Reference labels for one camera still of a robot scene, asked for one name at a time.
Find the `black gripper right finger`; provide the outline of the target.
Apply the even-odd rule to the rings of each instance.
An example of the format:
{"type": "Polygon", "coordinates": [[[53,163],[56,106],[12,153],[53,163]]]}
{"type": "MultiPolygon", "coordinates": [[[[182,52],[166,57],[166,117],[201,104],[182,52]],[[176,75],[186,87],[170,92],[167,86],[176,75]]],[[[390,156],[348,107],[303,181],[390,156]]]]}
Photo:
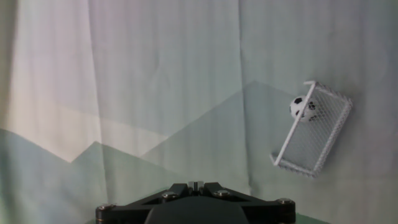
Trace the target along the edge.
{"type": "Polygon", "coordinates": [[[290,198],[259,199],[226,187],[218,182],[195,182],[195,194],[238,205],[249,223],[296,223],[296,206],[290,198]]]}

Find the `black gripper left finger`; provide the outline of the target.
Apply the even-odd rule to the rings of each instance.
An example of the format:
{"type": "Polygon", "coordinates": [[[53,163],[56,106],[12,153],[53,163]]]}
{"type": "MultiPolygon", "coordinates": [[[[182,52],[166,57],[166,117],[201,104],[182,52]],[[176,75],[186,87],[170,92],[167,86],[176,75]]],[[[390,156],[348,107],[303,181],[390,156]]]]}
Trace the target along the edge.
{"type": "Polygon", "coordinates": [[[158,205],[173,202],[184,197],[194,196],[197,183],[172,184],[169,189],[144,197],[127,205],[104,203],[95,210],[96,224],[144,223],[149,212],[158,205]]]}

